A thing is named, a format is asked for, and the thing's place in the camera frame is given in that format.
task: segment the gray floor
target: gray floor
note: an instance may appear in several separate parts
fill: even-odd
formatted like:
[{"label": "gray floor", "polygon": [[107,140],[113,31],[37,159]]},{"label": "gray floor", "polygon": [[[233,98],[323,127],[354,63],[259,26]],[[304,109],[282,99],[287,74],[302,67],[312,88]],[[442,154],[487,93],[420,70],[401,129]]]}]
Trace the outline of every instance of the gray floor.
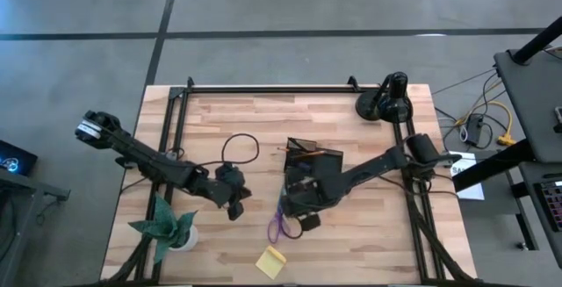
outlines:
[{"label": "gray floor", "polygon": [[[165,0],[0,0],[0,33],[156,32]],[[530,28],[548,25],[561,0],[176,0],[169,31],[267,29]],[[156,84],[378,83],[402,70],[437,90],[490,69],[492,56],[530,35],[317,39],[167,40]],[[34,175],[72,189],[33,234],[18,286],[90,283],[99,276],[123,171],[114,153],[74,139],[88,110],[111,112],[133,130],[155,42],[0,41],[0,139],[40,157]],[[460,116],[485,77],[434,97]],[[508,104],[504,96],[500,99]],[[507,123],[502,110],[490,114]],[[493,125],[496,135],[500,132]],[[515,122],[513,135],[523,138]],[[463,150],[450,137],[453,149]],[[529,202],[540,251],[519,252],[515,217],[465,213],[479,277],[559,286],[562,272]]]}]

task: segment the sticky note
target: sticky note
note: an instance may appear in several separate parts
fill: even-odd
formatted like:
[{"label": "sticky note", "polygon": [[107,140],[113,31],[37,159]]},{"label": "sticky note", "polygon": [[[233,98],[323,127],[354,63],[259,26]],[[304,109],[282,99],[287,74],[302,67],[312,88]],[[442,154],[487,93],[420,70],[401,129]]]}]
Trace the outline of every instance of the sticky note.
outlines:
[{"label": "sticky note", "polygon": [[257,260],[256,266],[269,278],[275,279],[286,263],[287,259],[281,253],[272,246],[268,246]]}]

